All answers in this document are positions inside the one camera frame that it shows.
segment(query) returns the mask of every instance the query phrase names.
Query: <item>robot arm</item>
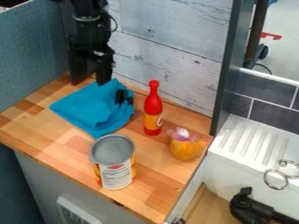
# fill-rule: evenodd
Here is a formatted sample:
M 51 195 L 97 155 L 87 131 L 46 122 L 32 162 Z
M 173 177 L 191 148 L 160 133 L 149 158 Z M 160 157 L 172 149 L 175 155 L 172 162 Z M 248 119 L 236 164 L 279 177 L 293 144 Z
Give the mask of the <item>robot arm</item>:
M 103 85 L 111 80 L 115 52 L 108 46 L 111 19 L 107 0 L 71 0 L 76 35 L 68 35 L 67 54 L 72 84 L 95 72 L 96 81 Z

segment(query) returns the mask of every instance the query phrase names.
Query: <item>blue towel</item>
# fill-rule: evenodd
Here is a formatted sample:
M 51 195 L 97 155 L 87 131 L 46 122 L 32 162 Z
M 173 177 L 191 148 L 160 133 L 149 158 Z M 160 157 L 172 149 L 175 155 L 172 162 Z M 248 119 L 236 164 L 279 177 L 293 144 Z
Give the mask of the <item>blue towel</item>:
M 125 92 L 115 103 L 117 91 Z M 50 106 L 50 109 L 94 138 L 124 126 L 134 114 L 133 91 L 117 79 L 99 87 L 96 82 L 74 92 Z

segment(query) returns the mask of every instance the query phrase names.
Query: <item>wooden countertop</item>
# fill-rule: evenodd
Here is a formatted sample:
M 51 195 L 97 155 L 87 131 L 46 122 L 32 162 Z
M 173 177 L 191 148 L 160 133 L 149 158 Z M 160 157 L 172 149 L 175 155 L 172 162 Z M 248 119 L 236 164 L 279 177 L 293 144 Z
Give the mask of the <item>wooden countertop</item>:
M 126 83 L 135 90 L 136 113 L 117 133 L 130 137 L 136 144 L 137 175 L 130 186 L 119 191 L 101 188 L 94 180 L 93 166 L 88 161 L 93 138 L 48 108 L 93 81 L 88 78 L 73 86 L 65 74 L 8 108 L 0 114 L 0 141 L 147 221 L 163 223 L 205 153 L 181 161 L 170 154 L 165 133 L 146 136 L 142 122 L 146 91 Z M 208 135 L 209 117 L 165 102 L 163 118 L 164 131 L 185 127 L 191 133 L 196 132 L 207 145 L 212 141 Z

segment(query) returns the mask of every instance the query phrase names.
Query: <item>black pole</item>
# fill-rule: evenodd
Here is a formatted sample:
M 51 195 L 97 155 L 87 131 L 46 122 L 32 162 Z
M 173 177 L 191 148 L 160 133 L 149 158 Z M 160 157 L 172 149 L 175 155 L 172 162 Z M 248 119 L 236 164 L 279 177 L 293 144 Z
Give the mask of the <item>black pole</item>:
M 299 224 L 298 220 L 288 217 L 282 213 L 277 213 L 276 211 L 272 213 L 272 219 L 274 221 L 280 221 L 283 224 Z
M 257 60 L 257 51 L 261 39 L 262 29 L 265 23 L 265 18 L 267 15 L 268 2 L 268 0 L 257 0 L 254 13 L 254 21 L 252 23 L 243 65 L 243 67 L 245 68 L 251 69 Z

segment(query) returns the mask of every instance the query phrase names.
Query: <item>red bottle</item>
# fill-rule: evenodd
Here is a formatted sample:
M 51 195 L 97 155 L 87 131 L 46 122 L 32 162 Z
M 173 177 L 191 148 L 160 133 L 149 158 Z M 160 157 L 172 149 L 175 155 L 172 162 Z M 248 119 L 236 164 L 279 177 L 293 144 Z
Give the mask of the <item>red bottle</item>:
M 149 82 L 149 95 L 144 102 L 143 129 L 150 136 L 156 136 L 162 128 L 163 104 L 158 95 L 159 81 L 151 80 Z

